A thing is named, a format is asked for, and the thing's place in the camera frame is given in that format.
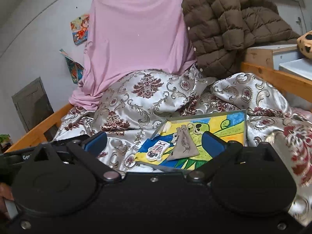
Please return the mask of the person's hand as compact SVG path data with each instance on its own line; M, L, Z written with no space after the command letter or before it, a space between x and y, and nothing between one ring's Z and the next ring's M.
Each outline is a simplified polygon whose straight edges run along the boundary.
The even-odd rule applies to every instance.
M5 183L1 183L0 184L0 206L1 206L1 213L4 214L4 216L6 216L7 218L9 218L9 214L8 214L8 211L7 211L7 207L6 207L6 204L5 204L5 201L4 199L7 199L7 200L11 200L13 201L13 196L12 196L12 191L11 191L11 187L8 186L7 184Z

